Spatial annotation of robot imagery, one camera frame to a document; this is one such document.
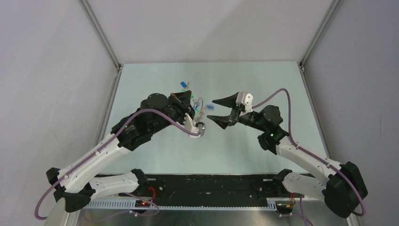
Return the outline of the aluminium corner post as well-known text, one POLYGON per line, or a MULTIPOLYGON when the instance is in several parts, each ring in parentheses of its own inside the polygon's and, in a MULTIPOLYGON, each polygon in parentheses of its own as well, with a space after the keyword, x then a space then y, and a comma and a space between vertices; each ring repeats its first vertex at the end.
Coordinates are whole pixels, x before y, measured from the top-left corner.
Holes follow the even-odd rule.
POLYGON ((82 10, 84 11, 88 21, 90 22, 92 28, 94 29, 94 32, 96 33, 99 41, 101 42, 102 46, 105 49, 105 52, 107 53, 108 57, 110 58, 113 66, 115 67, 116 71, 120 71, 121 63, 118 60, 108 38, 106 37, 105 32, 102 29, 102 26, 100 25, 100 22, 92 9, 90 3, 88 0, 78 0, 82 10))
POLYGON ((308 60, 310 59, 311 55, 313 54, 314 50, 316 49, 317 45, 321 41, 323 35, 329 28, 330 24, 332 23, 335 15, 337 14, 340 6, 342 5, 343 0, 333 0, 329 5, 326 13, 324 14, 310 44, 305 50, 301 60, 299 61, 299 66, 302 70, 304 70, 305 65, 307 64, 308 60))

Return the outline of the right controller board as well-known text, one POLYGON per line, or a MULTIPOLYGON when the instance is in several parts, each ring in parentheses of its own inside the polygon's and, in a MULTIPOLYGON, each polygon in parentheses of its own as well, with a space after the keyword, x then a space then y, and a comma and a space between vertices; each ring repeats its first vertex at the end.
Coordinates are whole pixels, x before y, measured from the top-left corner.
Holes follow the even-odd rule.
POLYGON ((276 204, 276 209, 278 211, 280 210, 292 210, 294 207, 293 203, 277 203, 276 204))

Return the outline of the large silver keyring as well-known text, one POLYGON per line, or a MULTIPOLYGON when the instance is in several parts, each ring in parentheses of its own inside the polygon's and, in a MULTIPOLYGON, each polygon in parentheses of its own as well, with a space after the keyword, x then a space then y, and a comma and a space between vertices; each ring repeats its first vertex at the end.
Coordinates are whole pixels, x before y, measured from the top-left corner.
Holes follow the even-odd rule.
POLYGON ((193 117, 194 121, 200 121, 204 115, 203 112, 203 106, 204 106, 204 101, 203 98, 199 98, 199 99, 192 99, 192 107, 195 111, 195 115, 193 117))

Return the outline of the left controller board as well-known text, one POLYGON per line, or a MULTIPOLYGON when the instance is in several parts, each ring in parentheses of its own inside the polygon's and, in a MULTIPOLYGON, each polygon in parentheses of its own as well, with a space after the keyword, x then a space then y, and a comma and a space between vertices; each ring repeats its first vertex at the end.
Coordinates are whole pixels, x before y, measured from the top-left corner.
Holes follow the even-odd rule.
POLYGON ((135 204, 134 204, 135 208, 144 208, 145 209, 145 208, 149 208, 151 206, 152 206, 151 203, 142 201, 142 200, 135 200, 135 204))

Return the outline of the right aluminium corner post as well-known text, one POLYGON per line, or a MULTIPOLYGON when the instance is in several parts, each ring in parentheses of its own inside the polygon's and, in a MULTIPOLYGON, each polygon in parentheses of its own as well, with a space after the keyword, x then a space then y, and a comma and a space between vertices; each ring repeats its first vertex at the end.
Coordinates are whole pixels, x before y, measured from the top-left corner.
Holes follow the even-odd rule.
POLYGON ((301 60, 299 61, 299 66, 302 70, 304 70, 305 65, 307 64, 308 60, 310 59, 311 55, 313 54, 314 50, 316 49, 317 45, 321 41, 323 35, 329 28, 330 24, 332 23, 335 15, 337 14, 340 6, 342 5, 343 0, 333 0, 329 5, 326 13, 324 14, 310 44, 305 50, 301 60))

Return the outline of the left aluminium corner post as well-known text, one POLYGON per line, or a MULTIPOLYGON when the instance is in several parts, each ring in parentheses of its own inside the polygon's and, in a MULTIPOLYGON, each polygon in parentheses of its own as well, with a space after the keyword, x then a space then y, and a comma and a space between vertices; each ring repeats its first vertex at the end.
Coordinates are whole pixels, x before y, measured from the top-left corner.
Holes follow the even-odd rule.
POLYGON ((78 0, 82 10, 84 11, 88 21, 90 22, 92 28, 94 29, 94 32, 96 33, 99 41, 101 42, 102 46, 105 49, 105 52, 107 53, 108 57, 110 58, 113 66, 115 67, 116 71, 120 71, 121 63, 118 60, 108 38, 106 37, 105 32, 102 29, 102 26, 100 25, 100 22, 92 9, 90 3, 88 0, 78 0))

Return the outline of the controller board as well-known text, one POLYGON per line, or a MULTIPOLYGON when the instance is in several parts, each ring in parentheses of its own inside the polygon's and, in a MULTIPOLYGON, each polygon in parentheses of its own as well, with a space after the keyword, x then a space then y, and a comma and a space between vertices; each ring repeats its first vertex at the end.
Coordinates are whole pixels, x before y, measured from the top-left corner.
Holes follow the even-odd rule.
POLYGON ((135 200, 135 204, 134 204, 135 208, 144 208, 145 209, 145 208, 149 208, 151 206, 152 206, 151 203, 142 201, 142 200, 135 200))
POLYGON ((293 203, 277 203, 276 204, 276 209, 278 211, 280 210, 292 210, 294 207, 293 203))

